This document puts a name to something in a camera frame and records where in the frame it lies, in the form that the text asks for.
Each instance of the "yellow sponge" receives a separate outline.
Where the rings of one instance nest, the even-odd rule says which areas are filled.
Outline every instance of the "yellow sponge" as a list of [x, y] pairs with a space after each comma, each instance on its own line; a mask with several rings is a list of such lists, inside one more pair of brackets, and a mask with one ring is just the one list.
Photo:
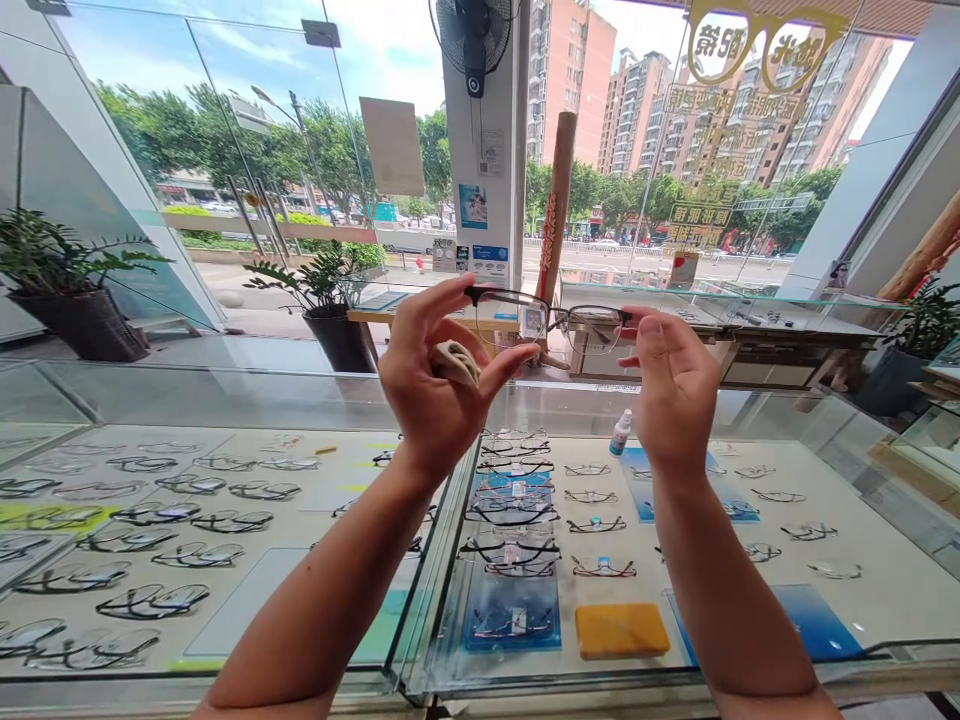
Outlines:
[[670, 649], [660, 611], [650, 603], [582, 605], [576, 618], [584, 660], [651, 657]]

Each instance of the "blue label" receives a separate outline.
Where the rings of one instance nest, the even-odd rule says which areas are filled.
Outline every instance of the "blue label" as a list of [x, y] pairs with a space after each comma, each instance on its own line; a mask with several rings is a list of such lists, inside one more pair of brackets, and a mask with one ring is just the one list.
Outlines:
[[497, 262], [506, 262], [509, 257], [507, 248], [497, 247], [496, 245], [474, 245], [474, 260], [496, 260]]

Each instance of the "hand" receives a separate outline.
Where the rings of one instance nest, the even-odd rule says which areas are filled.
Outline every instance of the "hand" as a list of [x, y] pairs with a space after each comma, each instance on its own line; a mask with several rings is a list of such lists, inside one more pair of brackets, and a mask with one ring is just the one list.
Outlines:
[[680, 318], [647, 307], [623, 309], [633, 319], [621, 337], [635, 337], [637, 353], [617, 362], [643, 370], [635, 411], [640, 444], [655, 470], [703, 474], [720, 365]]
[[[540, 352], [536, 344], [518, 345], [491, 361], [473, 332], [445, 317], [470, 305], [463, 291], [475, 280], [467, 273], [400, 303], [390, 349], [378, 364], [384, 394], [403, 430], [398, 453], [438, 484], [477, 439], [503, 384]], [[445, 340], [455, 340], [473, 355], [482, 370], [479, 388], [431, 374], [430, 349]]]

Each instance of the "white pillar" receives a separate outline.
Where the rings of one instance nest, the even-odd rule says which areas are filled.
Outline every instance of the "white pillar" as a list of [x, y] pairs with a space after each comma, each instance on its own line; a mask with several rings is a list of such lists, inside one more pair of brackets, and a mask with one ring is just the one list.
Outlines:
[[[784, 293], [798, 287], [816, 288], [830, 262], [838, 258], [857, 232], [960, 68], [958, 37], [960, 8], [933, 5], [923, 30], [794, 260], [783, 282]], [[957, 157], [953, 155], [952, 162], [946, 157], [933, 157], [928, 159], [932, 162], [929, 168], [911, 168], [854, 255], [847, 283], [851, 292], [869, 295], [879, 291], [916, 247], [960, 185], [955, 171], [944, 174], [945, 168], [939, 168], [945, 163], [955, 168]], [[905, 186], [908, 180], [919, 184]]]

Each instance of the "street lamp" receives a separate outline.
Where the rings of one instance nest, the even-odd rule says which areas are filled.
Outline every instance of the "street lamp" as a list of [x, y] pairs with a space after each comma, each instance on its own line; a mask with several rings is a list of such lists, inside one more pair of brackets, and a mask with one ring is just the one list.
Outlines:
[[[323, 202], [327, 206], [327, 212], [330, 214], [330, 223], [336, 227], [337, 219], [333, 216], [333, 208], [330, 207], [330, 196], [327, 194], [327, 189], [323, 185], [323, 178], [320, 177], [320, 170], [317, 168], [317, 160], [313, 156], [313, 147], [310, 145], [310, 137], [307, 135], [307, 126], [303, 122], [303, 111], [300, 102], [297, 100], [297, 96], [294, 94], [293, 90], [290, 91], [290, 103], [293, 105], [293, 111], [296, 113], [296, 118], [294, 118], [290, 113], [284, 110], [282, 107], [277, 105], [273, 98], [267, 95], [263, 90], [258, 88], [256, 85], [251, 85], [250, 89], [253, 90], [253, 94], [258, 98], [263, 100], [268, 105], [272, 105], [277, 110], [282, 112], [291, 122], [296, 123], [297, 127], [300, 128], [300, 137], [303, 138], [303, 144], [307, 148], [307, 158], [310, 161], [310, 169], [313, 171], [313, 176], [317, 180], [317, 185], [320, 187], [320, 192], [323, 193]], [[310, 188], [306, 188], [307, 194], [310, 196], [310, 205], [313, 206], [314, 197], [313, 192]]]

